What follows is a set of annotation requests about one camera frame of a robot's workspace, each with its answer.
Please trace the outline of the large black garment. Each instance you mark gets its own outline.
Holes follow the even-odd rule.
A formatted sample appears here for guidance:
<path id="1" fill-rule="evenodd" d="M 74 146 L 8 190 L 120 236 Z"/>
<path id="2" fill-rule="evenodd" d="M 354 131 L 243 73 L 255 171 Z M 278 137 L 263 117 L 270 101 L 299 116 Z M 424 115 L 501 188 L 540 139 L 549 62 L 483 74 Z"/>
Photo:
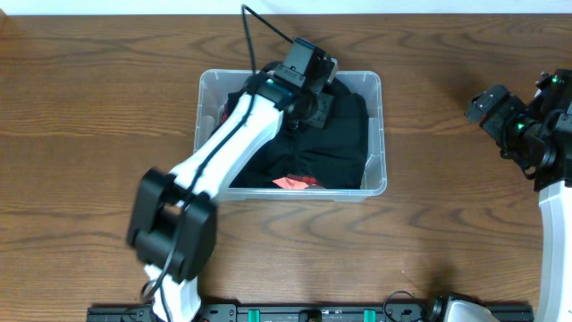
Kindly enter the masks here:
<path id="1" fill-rule="evenodd" d="M 299 125 L 297 160 L 326 189 L 358 190 L 368 155 L 366 102 L 338 79 L 324 92 L 333 95 L 328 120 L 322 129 Z"/>

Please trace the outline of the salmon pink garment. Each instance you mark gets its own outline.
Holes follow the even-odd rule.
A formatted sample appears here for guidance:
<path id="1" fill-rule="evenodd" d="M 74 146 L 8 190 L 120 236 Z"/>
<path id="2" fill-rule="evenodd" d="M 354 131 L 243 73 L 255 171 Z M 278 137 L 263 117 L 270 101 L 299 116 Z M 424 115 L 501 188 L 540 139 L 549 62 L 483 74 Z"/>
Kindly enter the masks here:
<path id="1" fill-rule="evenodd" d="M 281 189 L 287 190 L 304 190 L 316 185 L 313 177 L 306 176 L 286 176 L 273 180 L 273 183 Z"/>

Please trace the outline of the red navy plaid shirt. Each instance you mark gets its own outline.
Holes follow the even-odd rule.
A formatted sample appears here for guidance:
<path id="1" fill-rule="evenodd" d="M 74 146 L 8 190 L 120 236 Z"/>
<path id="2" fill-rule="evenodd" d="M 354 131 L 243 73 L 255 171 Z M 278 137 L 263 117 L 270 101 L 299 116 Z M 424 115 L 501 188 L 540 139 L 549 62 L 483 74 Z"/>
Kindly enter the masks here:
<path id="1" fill-rule="evenodd" d="M 249 159 L 231 182 L 231 188 L 304 190 L 320 187 L 318 180 L 300 168 L 297 141 L 301 128 L 286 124 Z"/>

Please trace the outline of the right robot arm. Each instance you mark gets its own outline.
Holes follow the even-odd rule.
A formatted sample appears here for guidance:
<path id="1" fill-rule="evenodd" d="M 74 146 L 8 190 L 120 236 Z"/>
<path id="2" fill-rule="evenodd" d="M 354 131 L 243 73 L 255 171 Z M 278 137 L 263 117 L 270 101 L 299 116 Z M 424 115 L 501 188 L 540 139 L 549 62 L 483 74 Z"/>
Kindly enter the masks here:
<path id="1" fill-rule="evenodd" d="M 467 119 L 495 141 L 500 157 L 533 181 L 543 221 L 543 260 L 537 311 L 489 309 L 450 292 L 425 307 L 424 321 L 569 321 L 571 319 L 571 72 L 542 73 L 526 104 L 502 85 L 473 97 Z"/>

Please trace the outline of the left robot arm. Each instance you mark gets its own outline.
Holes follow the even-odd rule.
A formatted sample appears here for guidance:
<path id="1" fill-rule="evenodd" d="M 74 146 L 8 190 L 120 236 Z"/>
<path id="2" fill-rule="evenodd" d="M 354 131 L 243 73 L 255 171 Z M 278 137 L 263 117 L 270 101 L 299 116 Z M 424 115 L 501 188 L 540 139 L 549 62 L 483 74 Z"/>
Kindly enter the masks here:
<path id="1" fill-rule="evenodd" d="M 284 61 L 245 80 L 230 116 L 199 150 L 167 174 L 144 174 L 126 242 L 145 266 L 143 298 L 158 319 L 191 321 L 198 314 L 197 279 L 215 248 L 217 195 L 283 122 L 324 127 L 333 102 L 324 88 L 337 71 L 335 58 L 295 38 Z"/>

